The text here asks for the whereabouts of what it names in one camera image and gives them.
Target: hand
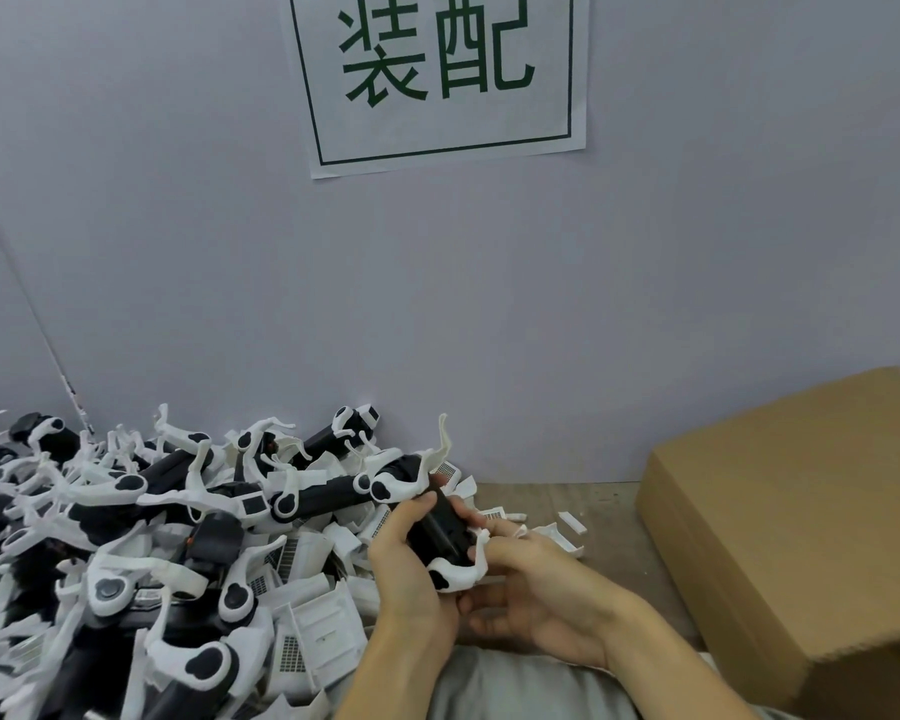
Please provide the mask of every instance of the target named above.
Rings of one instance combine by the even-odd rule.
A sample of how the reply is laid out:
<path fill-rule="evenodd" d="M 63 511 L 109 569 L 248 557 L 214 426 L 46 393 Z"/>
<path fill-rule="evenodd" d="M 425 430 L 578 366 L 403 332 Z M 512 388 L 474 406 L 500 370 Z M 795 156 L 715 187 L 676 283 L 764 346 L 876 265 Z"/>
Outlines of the hand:
<path fill-rule="evenodd" d="M 486 526 L 487 519 L 479 511 L 457 497 L 450 502 L 470 526 Z M 373 539 L 368 555 L 380 592 L 374 635 L 380 632 L 396 639 L 439 673 L 456 642 L 460 612 L 456 596 L 437 593 L 426 567 L 407 545 L 407 533 L 436 504 L 432 492 L 400 503 Z"/>
<path fill-rule="evenodd" d="M 491 573 L 457 601 L 470 628 L 486 639 L 516 638 L 572 665 L 609 669 L 602 627 L 612 619 L 612 600 L 629 594 L 569 556 L 550 538 L 508 520 L 490 520 L 484 551 Z"/>

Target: sign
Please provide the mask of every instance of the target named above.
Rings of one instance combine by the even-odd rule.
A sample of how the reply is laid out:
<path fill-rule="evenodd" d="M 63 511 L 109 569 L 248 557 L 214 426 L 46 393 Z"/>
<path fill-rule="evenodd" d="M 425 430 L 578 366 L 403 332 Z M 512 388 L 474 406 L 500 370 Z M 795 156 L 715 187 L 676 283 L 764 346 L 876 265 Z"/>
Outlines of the sign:
<path fill-rule="evenodd" d="M 311 176 L 587 145 L 590 0 L 288 0 Z"/>

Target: cardboard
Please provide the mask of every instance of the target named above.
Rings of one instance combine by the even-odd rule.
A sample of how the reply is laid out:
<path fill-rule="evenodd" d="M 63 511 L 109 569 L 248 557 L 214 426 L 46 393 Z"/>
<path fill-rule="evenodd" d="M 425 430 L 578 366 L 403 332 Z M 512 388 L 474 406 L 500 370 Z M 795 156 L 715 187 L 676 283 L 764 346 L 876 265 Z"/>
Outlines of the cardboard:
<path fill-rule="evenodd" d="M 661 444 L 637 509 L 746 700 L 900 718 L 900 367 Z"/>

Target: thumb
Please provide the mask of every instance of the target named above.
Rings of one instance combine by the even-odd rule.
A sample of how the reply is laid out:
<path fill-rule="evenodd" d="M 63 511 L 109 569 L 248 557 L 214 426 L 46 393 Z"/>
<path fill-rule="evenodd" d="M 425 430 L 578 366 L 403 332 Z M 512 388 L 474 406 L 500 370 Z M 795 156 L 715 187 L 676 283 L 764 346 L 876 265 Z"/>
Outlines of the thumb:
<path fill-rule="evenodd" d="M 427 490 L 412 500 L 404 500 L 390 513 L 380 532 L 373 538 L 373 543 L 378 541 L 381 544 L 405 543 L 410 529 L 430 513 L 435 505 L 437 505 L 437 496 L 433 494 L 432 490 Z"/>
<path fill-rule="evenodd" d="M 494 536 L 483 546 L 483 555 L 490 568 L 502 568 L 528 573 L 538 560 L 535 555 L 540 546 L 529 540 L 520 538 Z"/>

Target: forearm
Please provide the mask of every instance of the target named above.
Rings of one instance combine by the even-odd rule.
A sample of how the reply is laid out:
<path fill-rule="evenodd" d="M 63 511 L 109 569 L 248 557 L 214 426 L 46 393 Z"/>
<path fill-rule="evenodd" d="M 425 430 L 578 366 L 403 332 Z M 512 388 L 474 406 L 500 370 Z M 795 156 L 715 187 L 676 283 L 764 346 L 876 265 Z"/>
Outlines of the forearm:
<path fill-rule="evenodd" d="M 422 720 L 439 674 L 406 632 L 378 625 L 335 718 Z"/>
<path fill-rule="evenodd" d="M 600 627 L 607 669 L 645 720 L 755 720 L 756 714 L 649 604 L 629 594 Z"/>

